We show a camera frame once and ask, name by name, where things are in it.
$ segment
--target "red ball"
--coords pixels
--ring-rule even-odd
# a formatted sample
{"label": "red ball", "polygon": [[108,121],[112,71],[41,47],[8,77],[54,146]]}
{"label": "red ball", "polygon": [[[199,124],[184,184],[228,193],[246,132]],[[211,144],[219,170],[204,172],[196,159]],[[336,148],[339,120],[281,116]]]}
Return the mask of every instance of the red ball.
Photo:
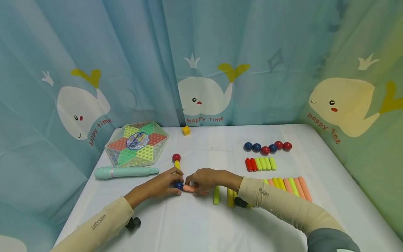
{"label": "red ball", "polygon": [[281,141],[275,142],[274,145],[277,147],[278,150],[281,150],[283,148],[283,143]]}
{"label": "red ball", "polygon": [[267,146],[263,146],[262,149],[260,150],[260,152],[264,155],[267,155],[270,153],[270,148]]}
{"label": "red ball", "polygon": [[174,154],[173,156],[172,156],[172,160],[173,161],[181,161],[181,156],[178,154],[178,153],[176,153],[176,154]]}
{"label": "red ball", "polygon": [[283,150],[291,150],[292,147],[293,147],[292,144],[289,142],[285,142],[283,144]]}

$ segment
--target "hand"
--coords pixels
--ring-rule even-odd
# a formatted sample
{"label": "hand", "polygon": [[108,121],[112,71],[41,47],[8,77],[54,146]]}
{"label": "hand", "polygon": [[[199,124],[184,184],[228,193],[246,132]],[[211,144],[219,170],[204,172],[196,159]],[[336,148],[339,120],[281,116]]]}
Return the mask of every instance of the hand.
{"label": "hand", "polygon": [[193,182],[195,186],[195,195],[210,192],[213,188],[219,185],[220,172],[221,171],[219,170],[213,170],[210,168],[199,169],[186,178],[185,184],[189,185],[190,182]]}
{"label": "hand", "polygon": [[150,179],[149,181],[136,186],[128,194],[126,194],[125,199],[134,209],[141,202],[148,198],[160,198],[169,194],[181,194],[182,191],[171,187],[171,184],[180,180],[182,183],[183,172],[175,167],[160,173],[156,177]]}

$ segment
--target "dark blue ball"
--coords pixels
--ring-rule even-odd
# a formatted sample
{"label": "dark blue ball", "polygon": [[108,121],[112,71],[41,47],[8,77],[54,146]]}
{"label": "dark blue ball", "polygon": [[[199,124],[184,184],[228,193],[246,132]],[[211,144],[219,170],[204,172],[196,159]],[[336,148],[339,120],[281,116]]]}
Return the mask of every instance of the dark blue ball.
{"label": "dark blue ball", "polygon": [[183,183],[181,182],[181,181],[176,181],[175,183],[174,183],[174,187],[175,188],[178,188],[179,190],[183,190]]}
{"label": "dark blue ball", "polygon": [[252,147],[253,147],[253,145],[252,145],[251,143],[247,142],[247,143],[245,143],[245,144],[243,145],[243,147],[245,148],[245,150],[251,150]]}
{"label": "dark blue ball", "polygon": [[269,145],[269,149],[271,153],[275,153],[277,151],[277,146],[274,144]]}
{"label": "dark blue ball", "polygon": [[262,149],[262,146],[260,144],[254,144],[253,145],[253,150],[256,152],[259,152]]}

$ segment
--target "yellow whale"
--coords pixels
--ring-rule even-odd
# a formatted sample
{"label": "yellow whale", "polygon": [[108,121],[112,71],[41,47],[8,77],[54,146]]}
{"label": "yellow whale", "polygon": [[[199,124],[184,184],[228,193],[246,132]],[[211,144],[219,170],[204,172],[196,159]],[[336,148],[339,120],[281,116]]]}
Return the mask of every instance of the yellow whale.
{"label": "yellow whale", "polygon": [[379,111],[366,117],[374,85],[359,79],[329,78],[320,82],[309,104],[324,120],[339,126],[349,137],[358,137],[386,112],[403,108],[403,98],[394,99],[396,83],[386,84],[386,95]]}

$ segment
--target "curtain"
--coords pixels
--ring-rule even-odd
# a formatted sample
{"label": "curtain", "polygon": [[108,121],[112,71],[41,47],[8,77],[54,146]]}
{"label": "curtain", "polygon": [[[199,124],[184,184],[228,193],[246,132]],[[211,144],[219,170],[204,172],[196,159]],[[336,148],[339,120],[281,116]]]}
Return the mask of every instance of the curtain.
{"label": "curtain", "polygon": [[310,124],[403,237],[399,1],[0,9],[0,244],[10,250],[49,250],[113,130],[148,120]]}

